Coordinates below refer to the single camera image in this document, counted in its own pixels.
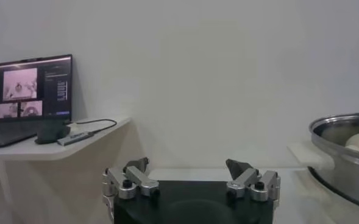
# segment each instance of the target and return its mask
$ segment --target video feed on screen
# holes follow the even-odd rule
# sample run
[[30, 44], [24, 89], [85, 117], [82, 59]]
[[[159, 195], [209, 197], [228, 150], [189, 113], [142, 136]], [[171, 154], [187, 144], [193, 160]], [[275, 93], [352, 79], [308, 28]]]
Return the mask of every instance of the video feed on screen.
[[4, 72], [3, 101], [36, 98], [37, 68]]
[[2, 103], [0, 104], [0, 119], [12, 118], [18, 116], [17, 103]]
[[43, 102], [30, 101], [21, 102], [21, 117], [33, 117], [43, 115]]

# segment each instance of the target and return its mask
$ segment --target black cable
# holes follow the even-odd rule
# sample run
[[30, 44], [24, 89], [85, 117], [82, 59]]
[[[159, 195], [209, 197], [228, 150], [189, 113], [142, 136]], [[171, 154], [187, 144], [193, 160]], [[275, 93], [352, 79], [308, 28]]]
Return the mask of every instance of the black cable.
[[108, 127], [102, 128], [102, 129], [98, 129], [98, 130], [95, 130], [95, 131], [90, 131], [90, 133], [96, 134], [96, 133], [98, 133], [100, 131], [112, 128], [112, 127], [117, 125], [117, 121], [114, 121], [114, 120], [111, 120], [111, 119], [98, 119], [98, 120], [93, 120], [93, 121], [76, 122], [76, 124], [89, 124], [89, 123], [95, 123], [95, 122], [100, 122], [100, 121], [110, 121], [110, 122], [113, 122], [114, 124], [112, 124], [112, 125], [110, 125]]

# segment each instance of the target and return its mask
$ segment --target laptop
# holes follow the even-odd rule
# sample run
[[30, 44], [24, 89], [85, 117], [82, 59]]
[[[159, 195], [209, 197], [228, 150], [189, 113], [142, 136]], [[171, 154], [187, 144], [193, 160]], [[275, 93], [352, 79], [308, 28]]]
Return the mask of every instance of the laptop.
[[71, 120], [72, 55], [0, 63], [0, 147]]

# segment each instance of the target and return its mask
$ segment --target metal pot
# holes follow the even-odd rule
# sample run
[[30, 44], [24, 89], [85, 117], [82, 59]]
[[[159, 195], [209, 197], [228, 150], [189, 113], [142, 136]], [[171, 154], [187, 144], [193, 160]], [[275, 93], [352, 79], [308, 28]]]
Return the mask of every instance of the metal pot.
[[309, 126], [312, 142], [329, 154], [332, 170], [315, 170], [337, 193], [359, 205], [359, 152], [345, 147], [347, 140], [359, 134], [359, 113], [323, 117]]

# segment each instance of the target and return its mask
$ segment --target laptop screen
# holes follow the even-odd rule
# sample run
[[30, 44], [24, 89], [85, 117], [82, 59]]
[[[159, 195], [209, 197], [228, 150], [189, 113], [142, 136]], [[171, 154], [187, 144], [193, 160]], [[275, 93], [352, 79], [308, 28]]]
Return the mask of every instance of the laptop screen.
[[72, 55], [0, 63], [0, 122], [71, 120]]

